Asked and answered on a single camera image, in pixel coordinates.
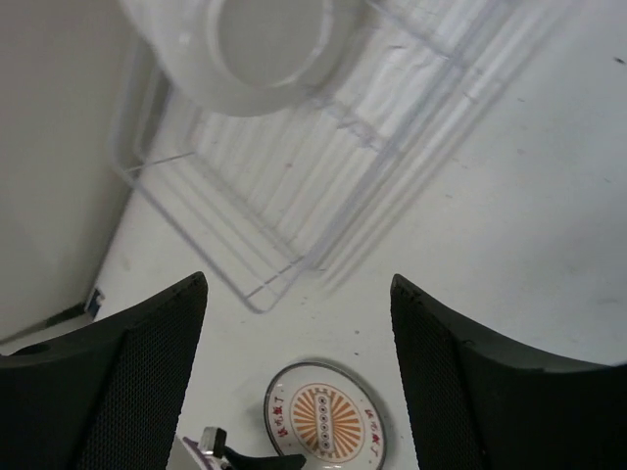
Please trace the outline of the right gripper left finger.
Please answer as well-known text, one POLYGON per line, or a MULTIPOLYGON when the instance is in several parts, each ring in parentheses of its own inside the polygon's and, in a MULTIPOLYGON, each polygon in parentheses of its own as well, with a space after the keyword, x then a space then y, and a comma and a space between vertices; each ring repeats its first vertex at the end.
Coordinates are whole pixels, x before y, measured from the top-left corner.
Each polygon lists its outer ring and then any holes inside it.
POLYGON ((4 469, 164 469, 207 308, 201 272, 1 358, 4 469))

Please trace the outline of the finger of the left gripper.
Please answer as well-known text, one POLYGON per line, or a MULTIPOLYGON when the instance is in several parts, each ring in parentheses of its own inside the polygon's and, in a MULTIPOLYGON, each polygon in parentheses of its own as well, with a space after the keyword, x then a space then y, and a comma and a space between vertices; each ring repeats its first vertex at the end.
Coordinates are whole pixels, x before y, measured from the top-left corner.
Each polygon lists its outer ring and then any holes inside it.
POLYGON ((238 453, 230 447, 224 450, 224 457, 236 470, 301 470, 307 464, 302 454, 253 457, 238 453))

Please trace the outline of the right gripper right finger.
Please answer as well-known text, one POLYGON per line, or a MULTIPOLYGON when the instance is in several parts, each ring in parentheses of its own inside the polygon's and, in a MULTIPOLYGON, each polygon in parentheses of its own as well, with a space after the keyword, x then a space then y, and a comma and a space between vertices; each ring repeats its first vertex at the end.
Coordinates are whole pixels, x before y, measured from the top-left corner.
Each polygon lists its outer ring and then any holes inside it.
POLYGON ((422 469, 622 469, 626 368, 545 352, 396 275, 391 320, 422 469))

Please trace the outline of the orange patterned glass plate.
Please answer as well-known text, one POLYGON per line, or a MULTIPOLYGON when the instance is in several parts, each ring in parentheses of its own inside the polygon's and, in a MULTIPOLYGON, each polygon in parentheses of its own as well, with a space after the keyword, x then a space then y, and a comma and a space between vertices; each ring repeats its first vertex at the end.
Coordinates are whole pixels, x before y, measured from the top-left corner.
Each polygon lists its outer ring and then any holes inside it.
POLYGON ((379 407, 357 379, 329 363, 295 362, 274 375, 265 391, 264 421, 276 452, 303 455, 307 469, 385 466, 379 407))

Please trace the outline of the white wire dish rack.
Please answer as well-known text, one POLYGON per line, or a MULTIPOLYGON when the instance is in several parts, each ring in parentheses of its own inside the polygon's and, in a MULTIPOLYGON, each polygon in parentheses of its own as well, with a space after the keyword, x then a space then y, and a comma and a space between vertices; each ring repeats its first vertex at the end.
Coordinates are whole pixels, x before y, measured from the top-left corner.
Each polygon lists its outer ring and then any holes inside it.
POLYGON ((348 57, 304 99, 228 117, 160 69, 121 177, 249 311, 301 274, 343 279, 405 189, 527 64, 561 1, 363 1, 348 57))

